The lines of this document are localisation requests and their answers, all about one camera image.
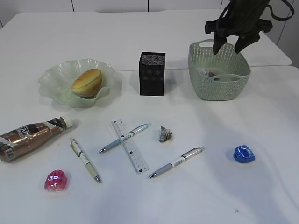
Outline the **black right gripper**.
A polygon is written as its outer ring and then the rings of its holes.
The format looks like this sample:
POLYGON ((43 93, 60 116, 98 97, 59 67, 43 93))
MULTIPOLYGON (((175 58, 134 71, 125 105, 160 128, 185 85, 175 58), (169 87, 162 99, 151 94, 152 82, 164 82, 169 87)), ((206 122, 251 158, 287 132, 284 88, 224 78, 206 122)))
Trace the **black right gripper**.
POLYGON ((238 36, 235 44, 235 52, 238 54, 244 48, 259 41, 260 35, 254 35, 255 33, 261 31, 268 33, 272 28, 273 25, 270 20, 263 20, 254 16, 247 18, 219 16, 216 20, 206 22, 205 33, 214 32, 214 55, 218 54, 221 47, 227 43, 229 36, 238 36))

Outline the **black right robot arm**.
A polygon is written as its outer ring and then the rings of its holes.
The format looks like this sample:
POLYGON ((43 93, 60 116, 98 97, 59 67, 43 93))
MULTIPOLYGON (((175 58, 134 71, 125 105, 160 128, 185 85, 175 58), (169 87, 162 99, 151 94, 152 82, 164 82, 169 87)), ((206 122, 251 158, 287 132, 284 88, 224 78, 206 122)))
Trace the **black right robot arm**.
POLYGON ((261 31, 270 32, 272 22, 261 19, 268 4, 268 0, 231 0, 218 19, 206 22, 205 33, 214 34, 213 53, 219 52, 230 35, 238 37, 235 43, 238 54, 259 41, 261 31))

